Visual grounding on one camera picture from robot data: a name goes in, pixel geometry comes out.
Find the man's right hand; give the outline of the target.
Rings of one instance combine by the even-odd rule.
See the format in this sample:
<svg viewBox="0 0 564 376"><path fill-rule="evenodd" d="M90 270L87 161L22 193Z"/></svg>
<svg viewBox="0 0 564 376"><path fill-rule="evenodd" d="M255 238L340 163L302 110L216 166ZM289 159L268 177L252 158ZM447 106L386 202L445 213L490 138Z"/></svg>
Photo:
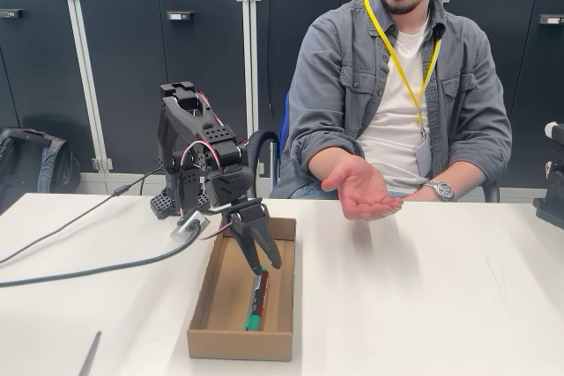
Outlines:
<svg viewBox="0 0 564 376"><path fill-rule="evenodd" d="M350 155L342 159L323 180L324 190L337 190L344 216L372 221L399 211L403 200L390 196L379 171L365 159Z"/></svg>

